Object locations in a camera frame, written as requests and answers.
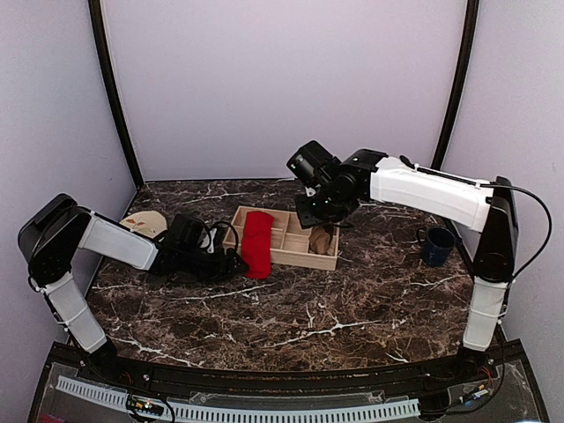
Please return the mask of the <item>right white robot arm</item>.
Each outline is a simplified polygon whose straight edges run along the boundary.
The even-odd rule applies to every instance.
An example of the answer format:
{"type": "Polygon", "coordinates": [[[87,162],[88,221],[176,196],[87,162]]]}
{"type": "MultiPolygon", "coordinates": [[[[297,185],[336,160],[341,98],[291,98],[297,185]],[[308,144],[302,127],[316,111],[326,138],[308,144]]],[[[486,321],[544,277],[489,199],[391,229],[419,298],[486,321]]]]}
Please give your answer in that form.
{"type": "Polygon", "coordinates": [[[470,381],[484,366],[481,353],[506,314],[508,292],[521,272],[515,194],[523,192],[540,206],[545,202],[503,177],[493,182],[466,178],[369,149],[340,160],[316,141],[303,145],[286,165],[306,189],[294,200],[302,228],[337,224],[360,204],[381,202],[428,212],[480,235],[464,351],[449,364],[456,381],[470,381]]]}

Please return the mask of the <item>beige ribbed sock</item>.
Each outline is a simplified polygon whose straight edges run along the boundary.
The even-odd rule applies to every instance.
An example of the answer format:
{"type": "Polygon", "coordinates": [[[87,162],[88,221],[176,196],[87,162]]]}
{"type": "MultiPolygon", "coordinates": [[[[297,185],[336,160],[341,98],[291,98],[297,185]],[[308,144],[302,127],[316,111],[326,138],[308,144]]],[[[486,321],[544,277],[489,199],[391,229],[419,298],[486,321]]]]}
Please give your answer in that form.
{"type": "Polygon", "coordinates": [[[332,226],[315,226],[309,236],[308,250],[312,254],[327,255],[330,250],[332,236],[332,226]]]}

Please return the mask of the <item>red sock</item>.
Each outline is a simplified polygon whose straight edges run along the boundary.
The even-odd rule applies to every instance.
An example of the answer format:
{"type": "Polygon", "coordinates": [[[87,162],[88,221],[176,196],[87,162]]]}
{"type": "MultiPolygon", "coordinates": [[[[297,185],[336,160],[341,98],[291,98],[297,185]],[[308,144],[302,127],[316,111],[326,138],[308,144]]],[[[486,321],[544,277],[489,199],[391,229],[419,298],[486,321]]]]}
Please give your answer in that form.
{"type": "Polygon", "coordinates": [[[271,274],[271,229],[274,218],[263,211],[250,211],[241,243],[242,259],[249,266],[247,278],[265,279],[271,274]]]}

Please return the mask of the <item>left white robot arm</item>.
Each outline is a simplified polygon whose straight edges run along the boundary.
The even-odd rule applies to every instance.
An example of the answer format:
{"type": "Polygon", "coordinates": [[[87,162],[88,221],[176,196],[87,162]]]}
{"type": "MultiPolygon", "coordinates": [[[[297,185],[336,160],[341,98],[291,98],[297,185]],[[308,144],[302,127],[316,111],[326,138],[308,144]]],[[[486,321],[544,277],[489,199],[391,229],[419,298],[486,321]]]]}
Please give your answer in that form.
{"type": "Polygon", "coordinates": [[[105,384],[116,384],[124,377],[124,365],[108,352],[112,341],[77,286],[77,257],[86,253],[157,276],[184,273],[197,281],[222,281],[249,270],[236,247],[221,246],[224,229],[234,227],[177,214],[156,234],[144,234],[134,224],[119,223],[61,193],[19,229],[17,245],[29,286],[44,297],[78,347],[92,355],[91,371],[105,384]]]}

